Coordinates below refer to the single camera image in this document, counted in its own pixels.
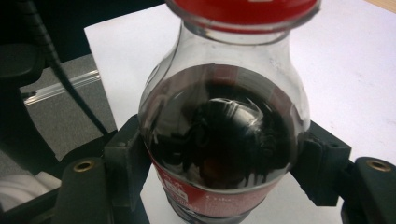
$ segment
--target dark liquid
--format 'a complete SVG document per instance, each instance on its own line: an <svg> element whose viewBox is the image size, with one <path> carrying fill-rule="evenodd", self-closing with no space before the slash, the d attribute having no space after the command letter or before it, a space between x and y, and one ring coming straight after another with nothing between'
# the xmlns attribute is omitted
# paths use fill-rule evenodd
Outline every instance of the dark liquid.
<svg viewBox="0 0 396 224"><path fill-rule="evenodd" d="M234 75L219 78L217 66ZM258 94L240 81L245 75L273 89ZM139 111L142 134L153 159L172 175L203 189L249 189L282 176L296 160L303 131L295 132L295 123L302 121L293 121L285 96L246 69L192 67L151 92Z"/></svg>

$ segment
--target brass screw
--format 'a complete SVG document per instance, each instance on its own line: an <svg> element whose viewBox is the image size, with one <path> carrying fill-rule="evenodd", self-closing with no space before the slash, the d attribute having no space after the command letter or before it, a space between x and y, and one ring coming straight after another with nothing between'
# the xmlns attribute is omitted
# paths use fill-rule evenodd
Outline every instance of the brass screw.
<svg viewBox="0 0 396 224"><path fill-rule="evenodd" d="M86 172L91 170L94 165L94 161L81 161L74 166L73 170L76 172Z"/></svg>
<svg viewBox="0 0 396 224"><path fill-rule="evenodd" d="M391 168L389 165L382 161L377 161L377 160L368 160L367 165L370 166L373 169L376 169L377 171L381 172L389 172L391 171Z"/></svg>

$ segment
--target plastic bottle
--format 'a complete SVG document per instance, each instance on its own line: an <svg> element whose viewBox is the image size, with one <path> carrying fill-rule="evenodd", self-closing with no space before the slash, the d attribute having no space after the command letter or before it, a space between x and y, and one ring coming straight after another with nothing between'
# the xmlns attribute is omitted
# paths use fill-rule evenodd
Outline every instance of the plastic bottle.
<svg viewBox="0 0 396 224"><path fill-rule="evenodd" d="M289 31L317 0L168 0L178 41L154 69L138 118L177 214L239 223L297 161L309 129Z"/></svg>

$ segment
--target gray surface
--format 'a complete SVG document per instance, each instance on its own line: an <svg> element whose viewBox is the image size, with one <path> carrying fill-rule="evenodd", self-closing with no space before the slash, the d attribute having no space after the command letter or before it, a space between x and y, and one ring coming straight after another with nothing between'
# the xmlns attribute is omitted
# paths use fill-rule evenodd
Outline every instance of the gray surface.
<svg viewBox="0 0 396 224"><path fill-rule="evenodd" d="M63 63L69 78L83 75L96 69L93 57L87 55ZM45 69L41 78L34 84L21 88L22 92L35 91L58 83L50 69ZM78 88L78 93L89 105L93 113L102 121L109 132L116 130L105 91L100 81ZM78 105L63 93L36 104L27 109L35 126L61 159L67 152L91 140L100 137L101 133L85 116ZM28 174L0 151L0 176Z"/></svg>

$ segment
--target white table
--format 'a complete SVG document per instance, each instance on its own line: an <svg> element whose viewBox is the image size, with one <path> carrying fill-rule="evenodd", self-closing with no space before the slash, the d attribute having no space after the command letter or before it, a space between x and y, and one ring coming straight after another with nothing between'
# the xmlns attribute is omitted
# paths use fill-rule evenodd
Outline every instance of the white table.
<svg viewBox="0 0 396 224"><path fill-rule="evenodd" d="M321 8L290 38L311 119L351 145L353 161L371 156L396 164L396 14L361 0L323 0ZM159 6L85 29L118 128L137 113L178 24ZM151 223L183 223L153 170L141 197ZM315 207L286 175L243 223L342 223L341 205Z"/></svg>

